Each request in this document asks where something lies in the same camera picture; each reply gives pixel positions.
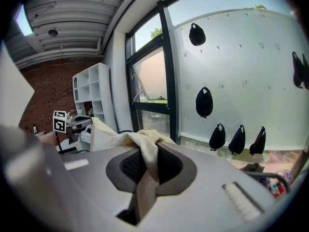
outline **sky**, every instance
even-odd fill
[[[169,14],[174,26],[197,17],[221,10],[252,8],[263,5],[268,10],[291,15],[291,9],[285,0],[180,0],[169,6]],[[161,28],[160,17],[155,15],[135,34],[136,50],[151,40],[150,32]]]

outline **ceiling light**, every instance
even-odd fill
[[[50,37],[56,37],[58,35],[58,32],[56,28],[54,28],[54,29],[49,30],[48,34],[50,35]]]
[[[18,13],[16,22],[20,28],[20,30],[23,32],[25,36],[32,34],[32,29],[30,26],[30,23],[28,22],[24,5],[21,5],[20,11]]]

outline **ceiling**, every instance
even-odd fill
[[[60,56],[98,55],[102,39],[123,0],[29,0],[33,34],[24,36],[11,21],[4,41],[19,68]],[[55,29],[56,37],[48,31]]]

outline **fluorescent light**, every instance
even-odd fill
[[[21,5],[16,22],[25,36],[32,34],[32,29],[26,17],[24,5]]]

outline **tree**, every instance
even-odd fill
[[[255,8],[260,9],[260,10],[266,10],[267,9],[264,5],[255,5]]]
[[[150,37],[154,39],[156,36],[160,35],[162,33],[162,28],[154,28],[154,31],[150,32]]]
[[[267,9],[267,8],[265,8],[264,5],[255,5],[255,7],[256,7],[257,9],[260,9],[260,10],[266,10],[266,9]]]

